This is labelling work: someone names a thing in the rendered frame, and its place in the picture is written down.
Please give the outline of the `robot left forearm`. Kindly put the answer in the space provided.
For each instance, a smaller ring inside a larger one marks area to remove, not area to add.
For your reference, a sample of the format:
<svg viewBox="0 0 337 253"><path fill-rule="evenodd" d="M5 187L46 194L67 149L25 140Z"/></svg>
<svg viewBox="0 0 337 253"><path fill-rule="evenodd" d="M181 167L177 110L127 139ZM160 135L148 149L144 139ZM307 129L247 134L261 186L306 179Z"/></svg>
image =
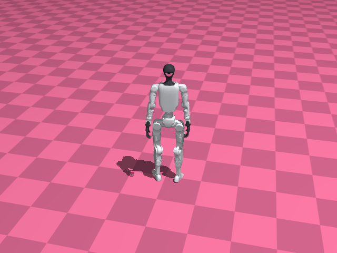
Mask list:
<svg viewBox="0 0 337 253"><path fill-rule="evenodd" d="M150 102L148 103L148 106L147 106L147 115L146 115L146 122L147 121L149 121L150 122L150 124L151 124L151 120L152 120L152 116L153 116L153 112L154 112L154 110L153 109L150 109ZM145 122L145 123L146 123Z"/></svg>

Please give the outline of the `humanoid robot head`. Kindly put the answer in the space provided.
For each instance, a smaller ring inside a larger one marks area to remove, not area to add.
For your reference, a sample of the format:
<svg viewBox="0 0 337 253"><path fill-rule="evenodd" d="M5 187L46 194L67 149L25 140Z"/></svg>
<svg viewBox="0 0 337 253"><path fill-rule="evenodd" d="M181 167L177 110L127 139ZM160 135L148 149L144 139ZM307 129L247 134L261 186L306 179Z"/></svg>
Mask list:
<svg viewBox="0 0 337 253"><path fill-rule="evenodd" d="M167 64L163 68L164 75L166 77L166 81L163 83L166 86L173 86L175 83L172 82L172 77L174 75L175 68L172 64ZM172 76L167 76L167 74L173 73Z"/></svg>

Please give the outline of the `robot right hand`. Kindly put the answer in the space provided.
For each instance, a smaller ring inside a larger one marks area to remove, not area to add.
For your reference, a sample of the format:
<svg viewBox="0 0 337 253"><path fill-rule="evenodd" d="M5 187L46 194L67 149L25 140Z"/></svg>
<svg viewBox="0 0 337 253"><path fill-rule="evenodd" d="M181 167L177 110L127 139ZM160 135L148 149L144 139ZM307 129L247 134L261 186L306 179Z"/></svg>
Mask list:
<svg viewBox="0 0 337 253"><path fill-rule="evenodd" d="M190 125L191 124L189 123L189 121L186 121L186 126L187 126L186 132L187 132L187 134L185 134L185 136L184 136L185 138L189 136Z"/></svg>

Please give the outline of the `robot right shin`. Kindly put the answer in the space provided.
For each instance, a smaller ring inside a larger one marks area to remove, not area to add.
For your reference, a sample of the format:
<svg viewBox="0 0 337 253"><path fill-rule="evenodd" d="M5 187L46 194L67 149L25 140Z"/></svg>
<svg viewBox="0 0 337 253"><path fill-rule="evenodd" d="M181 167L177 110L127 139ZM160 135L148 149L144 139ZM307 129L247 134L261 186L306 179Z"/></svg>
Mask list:
<svg viewBox="0 0 337 253"><path fill-rule="evenodd" d="M174 162L175 162L175 166L176 166L176 175L181 175L181 165L183 162L183 149L180 148L179 149L179 156L174 157Z"/></svg>

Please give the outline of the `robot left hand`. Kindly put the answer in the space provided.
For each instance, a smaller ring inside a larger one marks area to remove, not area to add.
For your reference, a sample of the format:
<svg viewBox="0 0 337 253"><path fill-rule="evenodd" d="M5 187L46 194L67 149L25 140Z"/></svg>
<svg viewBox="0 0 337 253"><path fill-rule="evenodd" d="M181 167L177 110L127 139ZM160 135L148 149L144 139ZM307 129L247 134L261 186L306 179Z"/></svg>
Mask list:
<svg viewBox="0 0 337 253"><path fill-rule="evenodd" d="M146 126L146 136L150 139L151 136L148 134L148 132L150 133L150 130L149 130L149 127L151 126L150 122L147 121L146 124L145 124L145 126Z"/></svg>

